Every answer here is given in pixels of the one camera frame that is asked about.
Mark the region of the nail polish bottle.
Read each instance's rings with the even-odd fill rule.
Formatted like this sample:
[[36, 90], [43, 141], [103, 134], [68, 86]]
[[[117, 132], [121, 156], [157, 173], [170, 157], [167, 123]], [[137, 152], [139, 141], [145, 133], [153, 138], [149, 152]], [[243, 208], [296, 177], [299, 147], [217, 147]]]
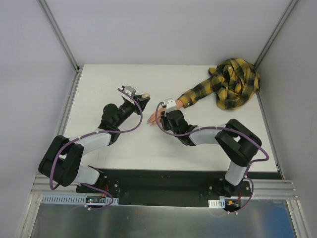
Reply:
[[142, 95], [142, 98], [148, 98], [150, 95], [149, 95], [149, 93], [144, 93], [143, 95]]

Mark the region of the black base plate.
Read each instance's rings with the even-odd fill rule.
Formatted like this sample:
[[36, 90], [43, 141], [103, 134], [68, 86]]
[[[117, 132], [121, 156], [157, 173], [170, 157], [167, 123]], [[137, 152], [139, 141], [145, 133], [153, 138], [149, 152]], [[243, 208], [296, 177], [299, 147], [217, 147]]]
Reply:
[[160, 171], [102, 169], [95, 188], [106, 189], [120, 205], [207, 207], [220, 197], [249, 197], [250, 183], [237, 187], [224, 171]]

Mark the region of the right aluminium frame post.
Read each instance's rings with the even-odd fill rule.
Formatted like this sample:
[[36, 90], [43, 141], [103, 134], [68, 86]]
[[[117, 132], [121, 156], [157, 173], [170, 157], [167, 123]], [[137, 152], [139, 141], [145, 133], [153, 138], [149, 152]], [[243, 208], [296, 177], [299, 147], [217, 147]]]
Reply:
[[267, 53], [269, 52], [271, 46], [275, 42], [276, 38], [278, 37], [279, 33], [283, 29], [284, 25], [286, 24], [287, 20], [290, 18], [292, 12], [295, 10], [296, 6], [300, 0], [290, 0], [287, 7], [283, 11], [280, 19], [278, 20], [276, 26], [274, 27], [273, 31], [271, 32], [269, 38], [267, 39], [264, 47], [262, 48], [259, 56], [255, 61], [255, 68], [258, 69], [261, 65], [262, 61], [266, 57]]

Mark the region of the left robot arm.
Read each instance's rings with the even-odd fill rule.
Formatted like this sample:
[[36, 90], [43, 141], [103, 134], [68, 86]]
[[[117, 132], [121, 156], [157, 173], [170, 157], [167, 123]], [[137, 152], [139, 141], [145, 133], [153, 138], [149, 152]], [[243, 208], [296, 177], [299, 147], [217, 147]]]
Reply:
[[[88, 188], [99, 193], [104, 189], [103, 175], [90, 166], [81, 166], [82, 157], [102, 147], [114, 144], [120, 134], [134, 131], [143, 120], [143, 110], [150, 100], [147, 93], [129, 96], [124, 93], [121, 106], [107, 104], [103, 108], [100, 125], [96, 130], [77, 138], [56, 136], [41, 160], [38, 170], [50, 179], [50, 188], [67, 187], [72, 183], [87, 184]], [[140, 116], [138, 124], [128, 130], [119, 127], [133, 114]]]

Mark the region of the aluminium frame post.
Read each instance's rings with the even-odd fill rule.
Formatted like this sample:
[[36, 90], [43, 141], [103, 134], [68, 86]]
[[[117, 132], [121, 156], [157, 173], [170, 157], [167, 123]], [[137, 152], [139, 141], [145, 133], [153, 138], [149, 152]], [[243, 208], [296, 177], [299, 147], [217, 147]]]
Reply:
[[284, 25], [286, 24], [287, 20], [290, 18], [292, 12], [295, 10], [296, 6], [300, 0], [290, 0], [287, 7], [283, 11], [280, 19], [278, 20], [276, 26], [274, 27], [273, 31], [271, 32], [269, 38], [267, 39], [264, 47], [262, 48], [259, 56], [255, 61], [255, 68], [258, 69], [261, 65], [262, 61], [266, 57], [267, 53], [269, 52], [271, 46], [275, 42], [276, 38], [278, 37], [279, 33], [283, 29]]
[[80, 65], [78, 64], [77, 60], [75, 59], [59, 25], [57, 20], [55, 19], [52, 10], [50, 9], [46, 0], [38, 0], [37, 3], [39, 4], [41, 10], [43, 11], [58, 43], [61, 46], [65, 56], [67, 57], [69, 63], [71, 64], [72, 68], [76, 73], [80, 71]]

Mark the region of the left aluminium frame post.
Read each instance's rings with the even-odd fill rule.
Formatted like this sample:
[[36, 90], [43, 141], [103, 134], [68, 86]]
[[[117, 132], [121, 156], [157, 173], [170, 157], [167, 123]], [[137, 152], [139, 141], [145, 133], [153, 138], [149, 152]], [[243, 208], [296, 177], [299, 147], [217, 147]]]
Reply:
[[37, 3], [39, 4], [41, 10], [43, 11], [58, 43], [61, 46], [65, 56], [67, 57], [69, 63], [71, 64], [72, 68], [76, 73], [80, 71], [80, 65], [78, 64], [77, 60], [75, 59], [59, 25], [57, 20], [55, 19], [52, 10], [50, 9], [46, 0], [38, 0]]

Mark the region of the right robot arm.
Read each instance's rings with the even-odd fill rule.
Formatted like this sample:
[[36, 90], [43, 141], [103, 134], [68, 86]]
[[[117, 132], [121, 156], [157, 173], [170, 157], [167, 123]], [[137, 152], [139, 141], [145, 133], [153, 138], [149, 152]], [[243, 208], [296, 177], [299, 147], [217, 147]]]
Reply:
[[223, 129], [202, 129], [188, 124], [180, 110], [160, 114], [164, 131], [186, 146], [201, 144], [219, 145], [230, 159], [229, 168], [222, 179], [213, 186], [215, 193], [231, 197], [241, 189], [241, 182], [252, 158], [257, 154], [262, 141], [236, 119], [230, 119]]

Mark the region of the yellow plaid shirt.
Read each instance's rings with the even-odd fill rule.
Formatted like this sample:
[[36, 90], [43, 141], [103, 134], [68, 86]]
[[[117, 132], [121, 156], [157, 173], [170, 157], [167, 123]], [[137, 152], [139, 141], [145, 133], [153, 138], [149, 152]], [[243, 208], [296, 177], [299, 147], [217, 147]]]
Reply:
[[260, 75], [255, 66], [241, 58], [230, 58], [210, 67], [210, 77], [184, 92], [177, 101], [187, 108], [214, 93], [222, 110], [235, 110], [245, 105], [260, 91]]

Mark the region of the mannequin hand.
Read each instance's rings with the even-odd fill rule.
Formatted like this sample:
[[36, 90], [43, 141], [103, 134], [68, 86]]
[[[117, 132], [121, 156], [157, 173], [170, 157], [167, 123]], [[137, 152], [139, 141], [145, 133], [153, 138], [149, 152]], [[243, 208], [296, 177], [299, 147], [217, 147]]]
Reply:
[[[180, 100], [176, 100], [176, 109], [179, 110], [181, 109], [184, 104], [180, 101]], [[162, 112], [165, 112], [165, 108], [159, 108], [157, 112], [154, 112], [150, 117], [149, 119], [147, 120], [147, 124], [149, 125], [154, 125], [157, 123], [157, 121], [160, 120], [160, 116], [161, 116], [161, 113]]]

